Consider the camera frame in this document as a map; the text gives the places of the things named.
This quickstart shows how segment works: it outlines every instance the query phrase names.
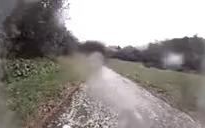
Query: foliage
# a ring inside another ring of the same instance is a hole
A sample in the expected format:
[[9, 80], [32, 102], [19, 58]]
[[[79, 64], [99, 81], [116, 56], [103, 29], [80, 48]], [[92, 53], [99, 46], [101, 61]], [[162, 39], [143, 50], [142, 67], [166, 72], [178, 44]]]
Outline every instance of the foliage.
[[35, 75], [44, 75], [56, 70], [58, 66], [48, 59], [7, 59], [5, 64], [4, 79], [8, 82], [19, 82]]
[[81, 44], [79, 46], [80, 51], [84, 53], [92, 53], [92, 52], [101, 52], [102, 54], [105, 54], [106, 47], [103, 43], [99, 41], [86, 41], [85, 43]]
[[113, 58], [128, 61], [140, 61], [147, 67], [166, 68], [163, 58], [168, 53], [183, 55], [184, 63], [177, 70], [201, 70], [201, 63], [205, 52], [205, 39], [198, 37], [183, 37], [150, 43], [148, 48], [140, 50], [127, 46], [113, 54]]
[[6, 34], [12, 42], [10, 56], [42, 57], [75, 50], [78, 40], [60, 19], [64, 17], [62, 20], [65, 20], [63, 12], [67, 8], [67, 1], [63, 0], [18, 2], [4, 22]]

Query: field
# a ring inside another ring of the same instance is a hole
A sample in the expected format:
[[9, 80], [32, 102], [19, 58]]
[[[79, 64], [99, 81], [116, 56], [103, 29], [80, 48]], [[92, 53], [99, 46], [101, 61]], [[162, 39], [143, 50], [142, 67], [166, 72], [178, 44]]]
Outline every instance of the field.
[[107, 66], [130, 78], [171, 106], [192, 114], [202, 76], [144, 67], [141, 63], [110, 59]]

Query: sky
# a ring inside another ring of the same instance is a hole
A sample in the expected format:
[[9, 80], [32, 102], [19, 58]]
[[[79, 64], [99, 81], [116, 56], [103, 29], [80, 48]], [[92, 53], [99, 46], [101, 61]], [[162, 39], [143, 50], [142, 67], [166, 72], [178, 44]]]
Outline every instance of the sky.
[[70, 0], [66, 25], [80, 41], [143, 46], [198, 34], [205, 38], [205, 0]]

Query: green grass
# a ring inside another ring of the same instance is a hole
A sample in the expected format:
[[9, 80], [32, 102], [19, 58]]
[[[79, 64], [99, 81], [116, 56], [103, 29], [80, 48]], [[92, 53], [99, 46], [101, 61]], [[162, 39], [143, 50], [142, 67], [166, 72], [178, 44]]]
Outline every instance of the green grass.
[[132, 79], [173, 107], [185, 112], [196, 109], [196, 98], [202, 76], [182, 72], [146, 68], [141, 63], [110, 59], [107, 66]]
[[7, 60], [5, 65], [7, 104], [22, 120], [33, 116], [42, 103], [60, 100], [66, 84], [80, 80], [66, 61], [16, 59]]

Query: wet road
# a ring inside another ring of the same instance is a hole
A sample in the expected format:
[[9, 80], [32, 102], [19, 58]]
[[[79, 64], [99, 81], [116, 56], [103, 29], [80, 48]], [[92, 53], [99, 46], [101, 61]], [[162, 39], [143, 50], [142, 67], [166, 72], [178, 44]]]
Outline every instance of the wet road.
[[58, 127], [73, 128], [200, 128], [144, 88], [102, 67], [73, 96]]

